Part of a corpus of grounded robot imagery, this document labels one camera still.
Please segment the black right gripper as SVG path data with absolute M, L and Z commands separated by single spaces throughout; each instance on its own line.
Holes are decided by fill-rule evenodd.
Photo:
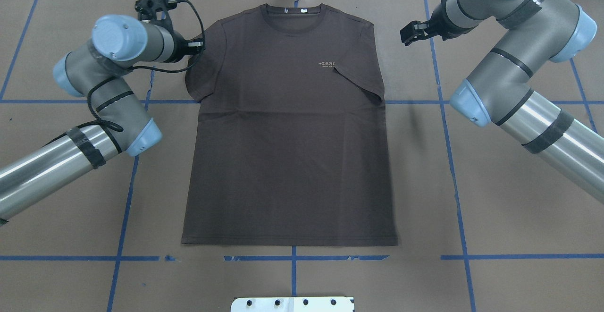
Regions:
M 428 22 L 411 21 L 400 30 L 401 43 L 405 46 L 416 41 L 424 41 L 440 36 L 442 39 L 453 39 L 465 34 L 465 28 L 455 25 L 448 17 L 444 5 L 438 5 Z

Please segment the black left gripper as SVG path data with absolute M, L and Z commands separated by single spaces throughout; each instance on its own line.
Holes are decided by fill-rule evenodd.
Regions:
M 195 50 L 203 50 L 204 41 L 191 41 L 184 39 L 179 32 L 172 33 L 174 48 L 170 55 L 170 63 L 179 62 L 185 56 L 194 55 Z

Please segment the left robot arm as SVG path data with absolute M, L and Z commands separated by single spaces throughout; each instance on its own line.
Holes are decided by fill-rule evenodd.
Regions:
M 135 157 L 157 144 L 162 133 L 125 75 L 145 69 L 146 62 L 198 58 L 204 48 L 204 33 L 186 40 L 172 29 L 169 17 L 100 17 L 91 38 L 61 58 L 52 72 L 65 92 L 86 99 L 93 120 L 2 168 L 1 224 L 120 153 Z

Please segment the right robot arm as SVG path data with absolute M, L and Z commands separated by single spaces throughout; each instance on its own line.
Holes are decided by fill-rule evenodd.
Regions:
M 544 63 L 570 60 L 592 42 L 597 24 L 580 5 L 571 0 L 441 0 L 429 20 L 414 20 L 400 30 L 401 42 L 452 39 L 491 17 L 507 32 L 462 81 L 450 105 L 477 126 L 499 126 L 602 202 L 602 136 L 528 85 Z

